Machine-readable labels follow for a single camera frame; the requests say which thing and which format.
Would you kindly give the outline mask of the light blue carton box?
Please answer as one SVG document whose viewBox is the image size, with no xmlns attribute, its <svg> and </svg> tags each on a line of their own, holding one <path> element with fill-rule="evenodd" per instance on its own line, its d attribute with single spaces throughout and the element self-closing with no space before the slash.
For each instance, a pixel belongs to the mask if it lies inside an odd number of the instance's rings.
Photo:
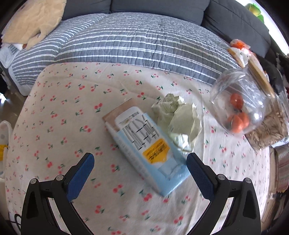
<svg viewBox="0 0 289 235">
<path fill-rule="evenodd" d="M 102 119 L 127 160 L 159 195 L 169 195 L 190 175 L 183 154 L 134 99 Z"/>
</svg>

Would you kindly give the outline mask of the white paper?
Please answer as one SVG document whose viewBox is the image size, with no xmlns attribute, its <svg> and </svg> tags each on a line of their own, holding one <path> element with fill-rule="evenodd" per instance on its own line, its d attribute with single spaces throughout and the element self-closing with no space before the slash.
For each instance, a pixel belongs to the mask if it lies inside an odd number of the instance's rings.
<svg viewBox="0 0 289 235">
<path fill-rule="evenodd" d="M 182 152 L 193 152 L 196 139 L 202 131 L 201 119 L 194 103 L 168 93 L 152 105 L 157 125 Z"/>
</svg>

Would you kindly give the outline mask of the white patterned trash bin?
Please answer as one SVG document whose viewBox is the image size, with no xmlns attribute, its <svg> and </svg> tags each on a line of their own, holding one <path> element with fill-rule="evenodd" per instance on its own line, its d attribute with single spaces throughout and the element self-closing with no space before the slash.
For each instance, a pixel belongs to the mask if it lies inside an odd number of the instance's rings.
<svg viewBox="0 0 289 235">
<path fill-rule="evenodd" d="M 9 142 L 12 137 L 13 129 L 11 127 L 11 124 L 3 120 L 1 122 L 1 129 L 0 129 L 0 135 L 1 135 L 1 189 L 4 189 L 5 187 L 5 168 L 6 168 L 6 159 L 7 159 L 7 153 L 8 153 L 8 147 Z"/>
</svg>

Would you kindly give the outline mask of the orange tangerine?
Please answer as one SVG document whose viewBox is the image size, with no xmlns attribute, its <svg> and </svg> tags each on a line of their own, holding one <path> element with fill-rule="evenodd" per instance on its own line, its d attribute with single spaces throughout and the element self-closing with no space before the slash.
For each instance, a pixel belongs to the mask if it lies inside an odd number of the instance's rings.
<svg viewBox="0 0 289 235">
<path fill-rule="evenodd" d="M 244 122 L 239 114 L 231 115 L 227 118 L 229 129 L 232 133 L 240 133 L 244 130 Z"/>
<path fill-rule="evenodd" d="M 242 95 L 240 95 L 238 93 L 231 94 L 230 103 L 235 109 L 241 110 L 242 107 L 243 107 L 243 97 L 242 97 Z"/>
</svg>

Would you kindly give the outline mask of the glass jar of seeds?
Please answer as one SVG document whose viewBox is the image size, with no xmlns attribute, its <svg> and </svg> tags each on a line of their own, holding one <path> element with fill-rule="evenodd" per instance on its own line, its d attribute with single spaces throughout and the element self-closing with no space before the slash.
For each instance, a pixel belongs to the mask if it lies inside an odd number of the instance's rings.
<svg viewBox="0 0 289 235">
<path fill-rule="evenodd" d="M 285 93 L 269 102 L 263 122 L 246 134 L 246 138 L 255 151 L 288 144 L 288 98 Z"/>
</svg>

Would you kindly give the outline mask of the glass jug with cork lid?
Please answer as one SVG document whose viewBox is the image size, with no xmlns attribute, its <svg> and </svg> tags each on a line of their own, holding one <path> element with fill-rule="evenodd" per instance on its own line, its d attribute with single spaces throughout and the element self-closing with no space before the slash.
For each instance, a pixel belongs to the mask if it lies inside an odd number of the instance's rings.
<svg viewBox="0 0 289 235">
<path fill-rule="evenodd" d="M 230 103 L 230 96 L 238 93 L 243 97 L 241 110 L 235 109 Z M 266 108 L 275 92 L 269 83 L 269 78 L 255 55 L 249 58 L 245 68 L 229 69 L 223 72 L 214 83 L 210 102 L 213 105 L 216 120 L 228 132 L 232 133 L 227 118 L 241 112 L 248 114 L 250 124 L 240 135 L 247 134 L 256 129 L 266 116 Z"/>
</svg>

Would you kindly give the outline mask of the black clothes pile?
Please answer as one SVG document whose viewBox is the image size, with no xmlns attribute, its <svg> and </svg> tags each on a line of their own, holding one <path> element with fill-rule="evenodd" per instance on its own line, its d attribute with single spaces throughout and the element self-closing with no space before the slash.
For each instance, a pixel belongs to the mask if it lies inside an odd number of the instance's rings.
<svg viewBox="0 0 289 235">
<path fill-rule="evenodd" d="M 279 95 L 284 91 L 288 95 L 288 55 L 283 56 L 277 54 L 274 65 L 267 59 L 257 55 L 263 70 L 267 72 L 269 76 L 269 83 L 273 90 Z"/>
</svg>

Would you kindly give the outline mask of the beige fleece blanket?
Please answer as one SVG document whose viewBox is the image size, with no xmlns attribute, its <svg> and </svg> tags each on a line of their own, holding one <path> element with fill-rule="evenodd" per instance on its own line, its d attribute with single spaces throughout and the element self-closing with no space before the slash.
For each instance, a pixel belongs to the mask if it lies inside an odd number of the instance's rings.
<svg viewBox="0 0 289 235">
<path fill-rule="evenodd" d="M 27 1 L 14 14 L 2 34 L 6 44 L 24 44 L 29 50 L 61 22 L 66 1 Z"/>
</svg>

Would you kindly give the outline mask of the snack bags on sofa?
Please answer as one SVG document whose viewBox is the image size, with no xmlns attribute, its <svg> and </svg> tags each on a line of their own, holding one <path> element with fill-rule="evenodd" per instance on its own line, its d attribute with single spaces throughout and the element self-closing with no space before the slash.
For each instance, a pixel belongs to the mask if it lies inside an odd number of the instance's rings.
<svg viewBox="0 0 289 235">
<path fill-rule="evenodd" d="M 254 54 L 250 48 L 251 46 L 247 45 L 242 40 L 233 39 L 229 44 L 228 52 L 241 68 L 245 68 L 249 58 Z"/>
</svg>

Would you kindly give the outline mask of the striped grey quilt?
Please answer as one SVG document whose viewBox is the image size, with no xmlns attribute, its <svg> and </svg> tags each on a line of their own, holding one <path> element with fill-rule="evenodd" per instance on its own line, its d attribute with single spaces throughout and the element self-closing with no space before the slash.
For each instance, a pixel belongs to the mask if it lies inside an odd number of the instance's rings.
<svg viewBox="0 0 289 235">
<path fill-rule="evenodd" d="M 179 73 L 212 85 L 238 67 L 228 44 L 191 22 L 149 13 L 95 13 L 62 21 L 46 38 L 21 50 L 5 69 L 22 95 L 56 63 L 96 62 Z"/>
</svg>

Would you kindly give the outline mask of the dark grey sofa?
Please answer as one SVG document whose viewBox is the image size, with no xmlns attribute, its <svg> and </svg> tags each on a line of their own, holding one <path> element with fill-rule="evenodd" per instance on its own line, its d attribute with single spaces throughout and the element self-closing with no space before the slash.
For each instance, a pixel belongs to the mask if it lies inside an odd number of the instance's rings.
<svg viewBox="0 0 289 235">
<path fill-rule="evenodd" d="M 245 6 L 256 4 L 262 23 Z M 260 56 L 288 54 L 288 16 L 278 16 L 282 1 L 67 1 L 63 20 L 94 13 L 142 12 L 200 25 L 226 41 L 241 39 Z"/>
</svg>

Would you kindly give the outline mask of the green plush toy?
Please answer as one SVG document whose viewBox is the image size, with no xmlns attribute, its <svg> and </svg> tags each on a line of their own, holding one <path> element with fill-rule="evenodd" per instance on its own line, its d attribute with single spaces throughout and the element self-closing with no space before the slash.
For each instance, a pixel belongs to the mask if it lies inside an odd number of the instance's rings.
<svg viewBox="0 0 289 235">
<path fill-rule="evenodd" d="M 248 9 L 254 16 L 256 16 L 262 23 L 264 23 L 264 17 L 256 4 L 248 3 L 245 8 Z"/>
</svg>

